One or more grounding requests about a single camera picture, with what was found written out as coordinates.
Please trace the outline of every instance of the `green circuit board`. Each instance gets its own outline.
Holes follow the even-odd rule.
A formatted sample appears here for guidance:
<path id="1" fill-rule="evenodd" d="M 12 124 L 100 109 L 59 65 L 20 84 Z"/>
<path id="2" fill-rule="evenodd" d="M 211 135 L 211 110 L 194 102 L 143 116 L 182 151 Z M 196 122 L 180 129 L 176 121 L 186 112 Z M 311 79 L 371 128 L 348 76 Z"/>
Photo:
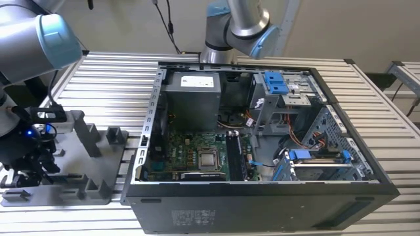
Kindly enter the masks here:
<path id="1" fill-rule="evenodd" d="M 243 154 L 251 154 L 248 135 L 242 136 Z M 162 164 L 150 163 L 150 181 L 178 181 L 179 174 L 186 172 L 222 172 L 230 181 L 230 166 L 226 150 L 224 134 L 188 134 L 172 132 L 166 147 L 167 160 Z M 218 166 L 214 170 L 203 170 L 199 166 L 200 151 L 216 151 Z"/>

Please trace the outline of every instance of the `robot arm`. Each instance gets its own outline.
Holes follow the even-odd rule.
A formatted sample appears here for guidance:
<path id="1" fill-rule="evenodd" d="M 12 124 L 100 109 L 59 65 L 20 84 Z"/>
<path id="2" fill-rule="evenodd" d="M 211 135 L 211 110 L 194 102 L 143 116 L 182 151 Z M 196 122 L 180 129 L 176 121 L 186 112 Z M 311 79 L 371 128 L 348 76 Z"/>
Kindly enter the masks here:
<path id="1" fill-rule="evenodd" d="M 270 13 L 259 0 L 219 0 L 208 5 L 203 63 L 234 63 L 234 49 L 255 59 L 272 52 L 279 27 L 270 23 Z"/>
<path id="2" fill-rule="evenodd" d="M 78 38 L 62 16 L 55 12 L 64 0 L 0 0 L 0 162 L 10 171 L 0 187 L 36 186 L 47 175 L 60 172 L 54 163 L 54 135 L 47 127 L 51 120 L 66 120 L 62 106 L 32 109 L 31 114 L 16 107 L 3 92 L 11 84 L 60 70 L 82 58 Z M 55 118 L 39 118 L 38 112 L 54 113 Z M 34 124 L 44 123 L 46 131 Z"/>

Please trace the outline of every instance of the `white label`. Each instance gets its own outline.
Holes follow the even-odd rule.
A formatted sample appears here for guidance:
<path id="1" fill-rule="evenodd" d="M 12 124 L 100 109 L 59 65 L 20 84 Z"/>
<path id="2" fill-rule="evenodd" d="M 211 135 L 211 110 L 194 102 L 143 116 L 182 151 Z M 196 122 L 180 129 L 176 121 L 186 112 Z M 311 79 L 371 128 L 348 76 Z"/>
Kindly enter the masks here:
<path id="1" fill-rule="evenodd" d="M 252 118 L 248 118 L 248 120 L 247 120 L 247 126 L 251 127 L 252 123 L 254 123 L 254 119 L 252 119 Z"/>
<path id="2" fill-rule="evenodd" d="M 296 84 L 290 84 L 290 88 L 291 88 L 291 89 L 299 89 L 299 85 L 296 85 Z"/>
<path id="3" fill-rule="evenodd" d="M 182 87 L 215 87 L 212 76 L 183 76 Z"/>

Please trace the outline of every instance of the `metal grating table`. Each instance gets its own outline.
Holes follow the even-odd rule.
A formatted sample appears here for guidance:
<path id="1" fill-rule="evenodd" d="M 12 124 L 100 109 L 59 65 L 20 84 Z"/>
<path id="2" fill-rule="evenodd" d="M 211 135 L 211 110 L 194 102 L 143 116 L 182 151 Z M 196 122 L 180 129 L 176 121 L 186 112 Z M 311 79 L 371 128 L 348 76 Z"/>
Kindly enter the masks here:
<path id="1" fill-rule="evenodd" d="M 387 73 L 394 74 L 420 97 L 420 62 L 394 61 Z"/>
<path id="2" fill-rule="evenodd" d="M 196 55 L 91 52 L 64 73 L 52 91 L 67 110 L 83 110 L 99 129 L 119 125 L 131 138 L 123 157 L 114 201 L 106 206 L 0 207 L 0 233 L 24 235 L 143 235 L 132 210 L 119 203 L 128 161 L 139 144 L 159 61 L 198 61 Z M 420 235 L 420 131 L 359 67 L 340 59 L 239 57 L 240 64 L 316 67 L 339 104 L 402 195 L 343 232 L 252 235 Z"/>

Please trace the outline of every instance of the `sticker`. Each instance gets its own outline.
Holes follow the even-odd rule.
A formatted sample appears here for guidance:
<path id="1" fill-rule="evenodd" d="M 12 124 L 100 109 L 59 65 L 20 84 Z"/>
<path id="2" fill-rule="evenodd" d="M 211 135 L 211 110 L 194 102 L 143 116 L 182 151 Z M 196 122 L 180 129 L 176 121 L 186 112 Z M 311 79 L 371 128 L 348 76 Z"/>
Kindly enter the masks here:
<path id="1" fill-rule="evenodd" d="M 216 210 L 172 210 L 175 226 L 206 226 L 215 224 Z"/>
<path id="2" fill-rule="evenodd" d="M 296 84 L 290 84 L 290 88 L 291 88 L 291 89 L 299 89 L 299 85 L 296 85 Z"/>
<path id="3" fill-rule="evenodd" d="M 254 123 L 254 119 L 252 119 L 252 118 L 248 118 L 248 120 L 247 120 L 247 126 L 251 127 L 251 126 L 252 126 L 252 123 Z"/>
<path id="4" fill-rule="evenodd" d="M 183 76 L 182 87 L 215 87 L 212 76 Z"/>

